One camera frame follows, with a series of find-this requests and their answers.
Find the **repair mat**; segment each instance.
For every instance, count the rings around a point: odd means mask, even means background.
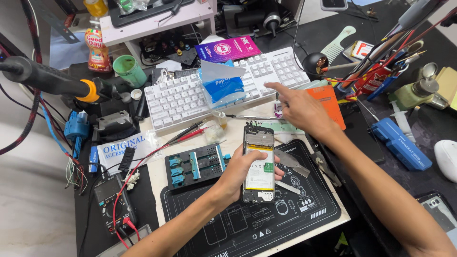
[[[321,173],[312,164],[303,141],[296,139],[276,148],[293,155],[302,166],[311,171],[308,178],[305,178],[294,170],[277,164],[285,172],[282,181],[298,188],[301,194],[294,194],[276,185],[274,203],[252,204],[238,200],[206,223],[175,256],[250,257],[341,216],[340,207]],[[164,188],[160,198],[165,220],[176,217],[212,185],[186,192]]]

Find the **white comb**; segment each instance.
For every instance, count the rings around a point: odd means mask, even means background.
[[[322,51],[321,53],[325,54],[327,58],[329,59],[329,65],[335,60],[335,58],[343,52],[344,48],[340,45],[341,41],[348,37],[349,35],[352,35],[356,32],[356,28],[353,26],[346,26],[343,31],[330,43],[328,44]]]

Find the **forearm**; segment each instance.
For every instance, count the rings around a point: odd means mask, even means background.
[[[174,219],[136,243],[122,257],[170,257],[183,247],[210,219],[224,209],[209,190]]]
[[[343,132],[335,135],[327,145],[345,164],[373,213],[411,255],[457,254],[445,232],[425,208]]]

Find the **white shelf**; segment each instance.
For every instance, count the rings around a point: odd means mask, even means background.
[[[112,25],[110,16],[103,17],[100,19],[103,42],[106,46],[112,46],[186,24],[206,19],[214,19],[214,14],[217,9],[215,9],[215,7],[212,8],[209,2],[200,4],[195,0],[190,5],[181,7],[175,16],[162,21],[160,26],[157,21],[170,15],[169,11],[119,28]]]

